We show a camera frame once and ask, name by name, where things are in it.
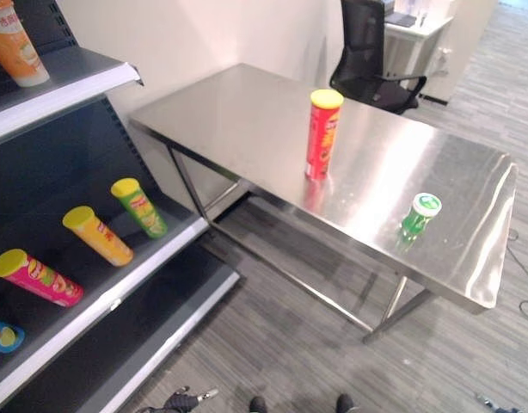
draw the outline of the black shelf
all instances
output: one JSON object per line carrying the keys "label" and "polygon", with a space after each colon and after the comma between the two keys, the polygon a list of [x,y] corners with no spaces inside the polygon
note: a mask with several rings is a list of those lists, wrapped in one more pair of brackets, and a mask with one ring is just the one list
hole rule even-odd
{"label": "black shelf", "polygon": [[150,198],[169,227],[164,237],[148,238],[126,212],[107,222],[134,250],[125,267],[113,267],[72,234],[73,242],[46,262],[83,286],[84,297],[77,305],[59,307],[0,280],[0,318],[26,332],[15,352],[0,354],[0,404],[207,229],[201,217],[165,195],[154,193]]}
{"label": "black shelf", "polygon": [[22,389],[2,413],[116,411],[236,283],[191,245]]}
{"label": "black shelf", "polygon": [[12,90],[0,85],[0,144],[112,88],[140,80],[128,63],[79,46],[49,52],[41,60],[50,74],[45,83]]}

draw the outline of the black office chair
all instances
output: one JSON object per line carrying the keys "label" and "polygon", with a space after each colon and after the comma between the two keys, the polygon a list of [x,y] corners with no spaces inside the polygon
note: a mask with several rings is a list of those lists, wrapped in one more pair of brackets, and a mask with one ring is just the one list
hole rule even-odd
{"label": "black office chair", "polygon": [[[417,108],[426,76],[383,76],[384,5],[373,0],[341,0],[344,49],[329,84],[343,96],[394,114]],[[413,90],[402,80],[418,79]]]}

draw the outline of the yellow lid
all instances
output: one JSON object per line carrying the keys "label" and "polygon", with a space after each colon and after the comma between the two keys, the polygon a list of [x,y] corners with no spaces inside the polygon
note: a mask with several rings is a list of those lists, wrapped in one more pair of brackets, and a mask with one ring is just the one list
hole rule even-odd
{"label": "yellow lid", "polygon": [[70,230],[75,230],[84,224],[86,224],[89,219],[94,217],[94,210],[89,206],[77,206],[71,209],[62,219],[62,224],[69,228]]}
{"label": "yellow lid", "polygon": [[27,263],[27,252],[14,248],[0,255],[0,277],[12,275]]}
{"label": "yellow lid", "polygon": [[140,184],[134,178],[119,179],[111,186],[111,194],[117,198],[130,195],[140,189]]}
{"label": "yellow lid", "polygon": [[315,106],[321,109],[337,109],[344,102],[344,97],[333,89],[314,90],[310,99]]}

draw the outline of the shelf edge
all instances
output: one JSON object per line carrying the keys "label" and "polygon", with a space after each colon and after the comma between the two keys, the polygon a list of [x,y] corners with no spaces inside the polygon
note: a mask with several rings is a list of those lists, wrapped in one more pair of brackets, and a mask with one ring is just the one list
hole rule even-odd
{"label": "shelf edge", "polygon": [[239,274],[232,270],[231,275],[222,285],[205,300],[205,302],[170,336],[166,342],[147,360],[147,362],[132,376],[130,380],[109,400],[100,413],[114,413],[138,389],[164,359],[181,343],[201,319],[219,302],[219,300],[236,284]]}
{"label": "shelf edge", "polygon": [[208,224],[203,218],[199,217],[144,263],[136,267],[128,276],[102,294],[90,307],[79,314],[75,320],[63,328],[44,346],[32,353],[18,368],[0,382],[0,405],[24,383],[28,382],[55,355],[59,354],[74,338],[80,336],[100,317],[114,310],[122,299],[147,279],[155,269],[207,229]]}
{"label": "shelf edge", "polygon": [[138,71],[132,65],[123,63],[4,109],[0,112],[0,144],[8,140],[7,135],[38,120],[87,101],[122,84],[140,80]]}

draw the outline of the person's foot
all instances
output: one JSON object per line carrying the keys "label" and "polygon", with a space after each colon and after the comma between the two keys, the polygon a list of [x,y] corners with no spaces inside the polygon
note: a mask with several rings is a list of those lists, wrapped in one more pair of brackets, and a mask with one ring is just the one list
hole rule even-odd
{"label": "person's foot", "polygon": [[250,401],[249,413],[267,413],[266,401],[260,396],[256,396]]}
{"label": "person's foot", "polygon": [[336,413],[354,412],[358,407],[346,393],[343,393],[336,399]]}

